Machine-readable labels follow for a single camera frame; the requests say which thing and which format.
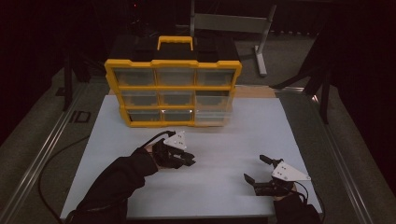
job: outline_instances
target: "white table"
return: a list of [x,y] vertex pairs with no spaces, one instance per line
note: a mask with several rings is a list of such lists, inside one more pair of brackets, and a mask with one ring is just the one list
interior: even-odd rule
[[[224,127],[128,128],[118,108],[114,95],[103,101],[61,218],[77,207],[111,162],[164,130],[185,131],[187,150],[196,163],[147,177],[146,186],[128,202],[128,218],[268,217],[275,214],[273,199],[255,196],[244,179],[248,174],[257,182],[271,180],[273,166],[260,161],[259,155],[284,159],[308,174],[276,98],[234,98],[230,123]],[[302,184],[308,189],[308,202],[321,212],[312,183]]]

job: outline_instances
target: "yellow storage organizer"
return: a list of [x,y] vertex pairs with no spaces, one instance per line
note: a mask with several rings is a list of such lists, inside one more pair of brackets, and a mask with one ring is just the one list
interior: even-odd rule
[[127,35],[105,68],[129,127],[223,126],[242,64],[231,39]]

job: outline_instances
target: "plastic drawer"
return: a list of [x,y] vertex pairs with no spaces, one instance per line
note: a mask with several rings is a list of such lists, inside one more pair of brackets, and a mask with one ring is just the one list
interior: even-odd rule
[[195,106],[197,109],[206,107],[227,106],[231,97],[228,91],[196,91]]
[[227,110],[195,110],[196,126],[224,126],[231,116]]
[[126,106],[158,104],[156,91],[121,91],[121,96]]
[[161,105],[192,105],[193,91],[159,91]]
[[113,68],[121,86],[154,86],[154,73],[151,68]]
[[156,74],[158,85],[192,86],[194,84],[193,68],[158,68]]
[[234,73],[234,69],[197,69],[197,85],[229,86]]
[[192,110],[163,110],[164,121],[191,121]]
[[131,121],[160,121],[161,114],[159,110],[127,110]]

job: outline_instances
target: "sleeve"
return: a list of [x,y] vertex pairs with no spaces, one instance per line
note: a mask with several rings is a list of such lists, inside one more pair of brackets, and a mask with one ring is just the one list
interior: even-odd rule
[[320,217],[312,204],[303,204],[297,194],[274,201],[277,224],[319,224]]
[[145,185],[145,176],[158,171],[144,148],[113,161],[93,182],[66,223],[125,223],[128,198]]

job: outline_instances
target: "yellow carrying handle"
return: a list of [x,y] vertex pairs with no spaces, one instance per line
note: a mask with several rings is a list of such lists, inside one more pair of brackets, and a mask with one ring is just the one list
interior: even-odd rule
[[173,36],[173,35],[161,35],[158,38],[157,50],[160,50],[161,43],[181,43],[190,44],[190,49],[192,50],[192,37],[191,36]]

